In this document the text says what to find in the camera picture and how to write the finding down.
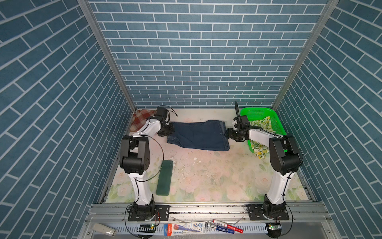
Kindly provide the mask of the dark blue denim skirt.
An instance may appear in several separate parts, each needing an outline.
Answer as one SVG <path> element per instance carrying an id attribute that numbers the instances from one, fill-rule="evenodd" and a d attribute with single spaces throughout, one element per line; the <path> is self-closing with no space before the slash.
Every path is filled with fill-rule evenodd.
<path id="1" fill-rule="evenodd" d="M 167 143 L 182 148 L 210 151 L 228 151 L 225 122 L 174 122 L 174 133 L 167 136 Z"/>

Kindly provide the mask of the green plastic basket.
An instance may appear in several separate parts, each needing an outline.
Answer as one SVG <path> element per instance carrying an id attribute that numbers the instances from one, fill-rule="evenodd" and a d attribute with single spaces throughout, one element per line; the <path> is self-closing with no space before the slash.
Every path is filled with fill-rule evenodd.
<path id="1" fill-rule="evenodd" d="M 254 121 L 254 120 L 262 120 L 265 117 L 270 117 L 271 122 L 272 122 L 272 129 L 275 131 L 275 133 L 271 133 L 274 135 L 274 137 L 277 135 L 286 135 L 286 132 L 281 124 L 281 121 L 277 115 L 277 113 L 269 108 L 244 108 L 240 111 L 240 115 L 246 115 L 248 117 L 249 122 Z"/>

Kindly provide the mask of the red plaid skirt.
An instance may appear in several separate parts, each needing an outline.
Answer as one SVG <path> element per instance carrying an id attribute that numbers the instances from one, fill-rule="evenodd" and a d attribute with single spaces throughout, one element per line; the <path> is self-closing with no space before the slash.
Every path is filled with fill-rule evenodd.
<path id="1" fill-rule="evenodd" d="M 140 128 L 142 128 L 145 125 L 146 119 L 151 116 L 154 116 L 155 112 L 155 110 L 142 109 L 134 113 L 132 124 L 130 126 L 130 132 L 137 132 Z"/>

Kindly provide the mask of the dark green rectangular board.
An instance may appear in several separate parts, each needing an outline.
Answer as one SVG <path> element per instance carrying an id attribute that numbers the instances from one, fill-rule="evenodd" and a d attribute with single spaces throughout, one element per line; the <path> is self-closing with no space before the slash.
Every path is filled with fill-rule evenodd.
<path id="1" fill-rule="evenodd" d="M 161 165 L 156 195 L 169 196 L 174 163 L 172 160 L 164 160 Z"/>

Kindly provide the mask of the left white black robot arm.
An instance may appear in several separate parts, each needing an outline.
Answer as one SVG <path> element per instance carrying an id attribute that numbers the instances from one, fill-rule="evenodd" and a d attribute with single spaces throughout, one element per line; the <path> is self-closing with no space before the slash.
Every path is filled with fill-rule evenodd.
<path id="1" fill-rule="evenodd" d="M 149 187 L 150 179 L 147 178 L 150 166 L 149 142 L 155 134 L 167 136 L 173 132 L 172 122 L 150 118 L 137 132 L 122 138 L 119 166 L 128 174 L 135 193 L 135 200 L 129 213 L 130 221 L 148 221 L 158 214 Z"/>

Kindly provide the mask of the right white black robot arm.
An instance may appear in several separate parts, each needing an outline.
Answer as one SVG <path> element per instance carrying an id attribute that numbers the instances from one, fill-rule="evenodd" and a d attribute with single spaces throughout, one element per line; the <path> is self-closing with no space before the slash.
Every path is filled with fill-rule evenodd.
<path id="1" fill-rule="evenodd" d="M 270 189 L 264 197 L 262 214 L 272 220 L 287 213 L 286 192 L 291 178 L 302 165 L 302 156 L 294 137 L 271 133 L 257 126 L 242 130 L 228 128 L 225 136 L 237 142 L 253 140 L 269 148 L 274 173 Z"/>

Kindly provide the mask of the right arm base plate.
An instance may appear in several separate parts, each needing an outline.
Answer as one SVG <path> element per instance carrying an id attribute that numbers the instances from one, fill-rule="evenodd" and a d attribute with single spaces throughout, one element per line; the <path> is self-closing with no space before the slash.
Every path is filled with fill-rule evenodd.
<path id="1" fill-rule="evenodd" d="M 245 209 L 248 212 L 251 221 L 289 220 L 285 204 L 271 205 L 266 202 L 263 205 L 247 204 L 245 205 Z"/>

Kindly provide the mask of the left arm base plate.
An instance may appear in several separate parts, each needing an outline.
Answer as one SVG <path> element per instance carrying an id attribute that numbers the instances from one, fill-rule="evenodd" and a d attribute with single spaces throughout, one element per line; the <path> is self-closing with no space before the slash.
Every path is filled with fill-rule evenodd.
<path id="1" fill-rule="evenodd" d="M 154 221 L 155 217 L 157 221 L 168 221 L 170 214 L 169 205 L 138 205 L 133 204 L 129 211 L 127 220 L 129 222 L 143 222 L 143 221 Z"/>

